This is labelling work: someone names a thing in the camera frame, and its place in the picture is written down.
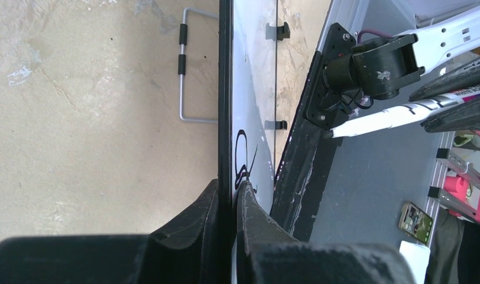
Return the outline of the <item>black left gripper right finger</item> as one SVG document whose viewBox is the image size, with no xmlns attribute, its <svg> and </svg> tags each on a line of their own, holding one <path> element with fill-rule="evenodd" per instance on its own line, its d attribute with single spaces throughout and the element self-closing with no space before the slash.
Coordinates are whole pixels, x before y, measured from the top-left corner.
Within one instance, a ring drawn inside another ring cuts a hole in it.
<svg viewBox="0 0 480 284">
<path fill-rule="evenodd" d="M 380 244 L 296 240 L 258 204 L 250 182 L 236 199 L 238 283 L 414 283 L 404 257 Z"/>
</svg>

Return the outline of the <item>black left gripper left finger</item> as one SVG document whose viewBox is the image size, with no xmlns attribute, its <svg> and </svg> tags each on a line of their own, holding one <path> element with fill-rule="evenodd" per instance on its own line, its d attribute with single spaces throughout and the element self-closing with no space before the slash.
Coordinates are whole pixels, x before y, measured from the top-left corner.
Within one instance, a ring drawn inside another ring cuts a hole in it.
<svg viewBox="0 0 480 284">
<path fill-rule="evenodd" d="M 0 283 L 215 283 L 218 182 L 150 234 L 13 237 Z"/>
</svg>

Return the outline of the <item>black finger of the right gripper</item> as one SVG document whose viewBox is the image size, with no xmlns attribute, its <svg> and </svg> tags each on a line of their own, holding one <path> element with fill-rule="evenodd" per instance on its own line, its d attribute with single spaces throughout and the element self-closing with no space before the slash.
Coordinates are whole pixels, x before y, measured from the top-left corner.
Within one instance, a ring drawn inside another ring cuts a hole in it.
<svg viewBox="0 0 480 284">
<path fill-rule="evenodd" d="M 421 123 L 428 133 L 480 131 L 480 97 L 442 111 Z"/>
<path fill-rule="evenodd" d="M 409 101 L 419 101 L 436 95 L 480 85 L 480 56 L 414 91 Z"/>
</svg>

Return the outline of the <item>silver whiteboard marker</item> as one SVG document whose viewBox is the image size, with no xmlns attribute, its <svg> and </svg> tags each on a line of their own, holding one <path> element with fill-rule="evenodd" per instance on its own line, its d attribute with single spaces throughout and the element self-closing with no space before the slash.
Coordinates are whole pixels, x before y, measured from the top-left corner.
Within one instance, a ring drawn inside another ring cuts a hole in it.
<svg viewBox="0 0 480 284">
<path fill-rule="evenodd" d="M 422 122 L 428 118 L 480 98 L 480 85 L 432 98 L 397 105 L 380 112 L 344 122 L 324 133 L 325 138 L 354 137 L 378 130 Z"/>
</svg>

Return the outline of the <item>white whiteboard black frame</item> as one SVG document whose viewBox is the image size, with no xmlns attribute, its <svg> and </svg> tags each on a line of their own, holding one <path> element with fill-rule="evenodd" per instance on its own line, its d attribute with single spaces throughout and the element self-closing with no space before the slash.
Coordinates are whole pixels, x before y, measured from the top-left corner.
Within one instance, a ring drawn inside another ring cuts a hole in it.
<svg viewBox="0 0 480 284">
<path fill-rule="evenodd" d="M 259 206 L 273 204 L 275 142 L 286 124 L 276 119 L 277 44 L 289 35 L 278 26 L 277 1 L 220 1 L 218 12 L 187 7 L 179 34 L 179 106 L 184 107 L 184 79 L 190 72 L 186 58 L 191 14 L 219 25 L 219 280 L 236 282 L 237 192 L 241 182 L 252 184 Z"/>
</svg>

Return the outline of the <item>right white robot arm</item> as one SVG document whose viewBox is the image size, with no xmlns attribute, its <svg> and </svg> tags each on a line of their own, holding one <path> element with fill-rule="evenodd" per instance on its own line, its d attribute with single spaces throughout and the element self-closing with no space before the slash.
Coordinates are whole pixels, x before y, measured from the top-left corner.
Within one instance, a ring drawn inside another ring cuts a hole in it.
<svg viewBox="0 0 480 284">
<path fill-rule="evenodd" d="M 222 2 L 229 24 L 228 198 L 238 283 L 413 283 L 440 211 L 480 225 L 480 173 L 452 150 L 480 130 L 480 4 L 417 28 L 397 1 L 332 1 L 275 164 L 276 1 Z"/>
</svg>

